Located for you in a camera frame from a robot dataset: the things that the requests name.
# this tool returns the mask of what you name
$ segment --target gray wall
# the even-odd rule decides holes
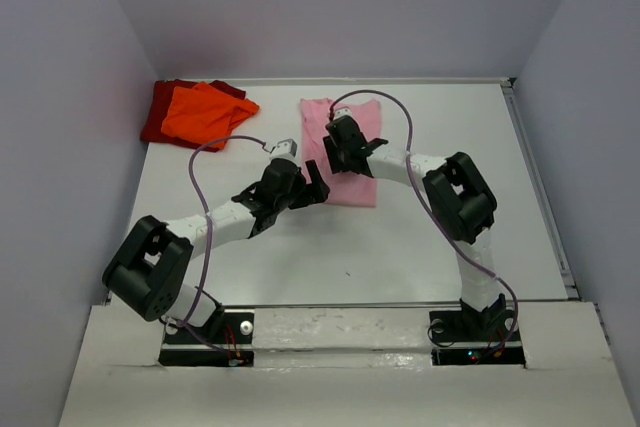
[[[155,74],[116,0],[0,0],[0,425],[58,424]]]
[[[516,75],[560,0],[120,0],[161,77]]]
[[[516,83],[580,292],[640,420],[640,0],[564,0]]]

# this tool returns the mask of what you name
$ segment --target folded cloth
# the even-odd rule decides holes
[[[377,186],[375,179],[364,175],[342,172],[332,174],[329,159],[324,149],[322,139],[327,136],[325,126],[329,123],[329,106],[331,99],[300,101],[302,111],[302,170],[309,179],[304,162],[315,160],[322,179],[327,183],[330,204],[375,207],[377,201]],[[360,130],[369,141],[380,137],[382,121],[380,118],[380,102],[370,100],[361,105],[338,104],[336,108],[349,107],[353,117],[358,122]]]
[[[250,100],[236,99],[215,87],[200,82],[191,89],[176,87],[162,133],[195,144],[231,135],[242,122],[255,115],[260,107]],[[212,147],[224,149],[227,141]]]
[[[158,142],[163,144],[175,144],[180,147],[186,147],[189,149],[196,149],[200,144],[194,144],[186,140],[179,139],[177,137],[169,137],[162,133],[162,121],[167,116],[169,106],[171,105],[171,98],[173,97],[173,89],[176,87],[194,87],[197,82],[189,82],[186,80],[158,80],[153,87],[153,101],[151,102],[151,108],[149,109],[149,115],[147,116],[147,122],[144,124],[142,131],[140,132],[140,140],[145,142]],[[221,80],[214,80],[211,82],[212,87],[225,92],[237,99],[244,99],[245,92],[240,89],[222,82]],[[207,147],[206,150],[217,151],[218,148]]]

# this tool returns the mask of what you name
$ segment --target dark red cloth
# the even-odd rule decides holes
[[[198,144],[188,142],[186,140],[179,139],[177,137],[169,137],[162,133],[162,122],[167,116],[169,106],[171,105],[171,98],[173,97],[173,89],[176,87],[185,87],[190,89],[197,82],[190,82],[187,80],[158,80],[153,86],[153,101],[151,102],[151,109],[149,109],[149,116],[147,122],[140,132],[140,140],[145,142],[158,142],[161,144],[174,144],[180,147],[186,147],[188,149],[196,149]],[[244,90],[236,89],[232,85],[227,84],[221,80],[214,80],[210,84],[212,87],[229,94],[236,99],[244,99],[246,92]],[[207,147],[205,150],[216,152],[217,148]]]

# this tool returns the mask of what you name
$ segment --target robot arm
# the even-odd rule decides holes
[[[324,146],[332,172],[354,172],[411,185],[404,149],[384,139],[368,141],[348,108],[340,108],[327,124]],[[447,234],[471,259],[493,270],[489,228],[496,199],[471,158],[410,154],[411,171]],[[490,329],[504,315],[504,295],[496,282],[456,254],[462,280],[461,326],[470,332]]]
[[[279,142],[270,153],[262,178],[222,206],[203,215],[161,222],[153,216],[140,219],[105,270],[102,282],[147,321],[167,315],[182,320],[196,289],[183,284],[189,261],[202,255],[207,245],[207,219],[215,230],[212,248],[249,239],[275,224],[286,209],[324,202],[329,194],[315,162],[307,162],[307,183],[296,164],[296,143]],[[202,296],[189,319],[195,327],[215,330],[223,308]]]

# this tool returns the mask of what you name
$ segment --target pink cloth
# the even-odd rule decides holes
[[[329,123],[329,106],[331,99],[317,99],[300,101],[302,111],[302,171],[307,179],[304,162],[315,160],[323,180],[331,188],[330,204],[353,205],[361,207],[375,207],[377,201],[378,183],[364,175],[343,172],[332,174],[329,159],[322,143],[327,136],[325,126]],[[349,107],[353,117],[358,122],[360,130],[367,141],[380,137],[382,120],[380,118],[380,102],[370,100],[361,105],[338,104],[339,107]]]

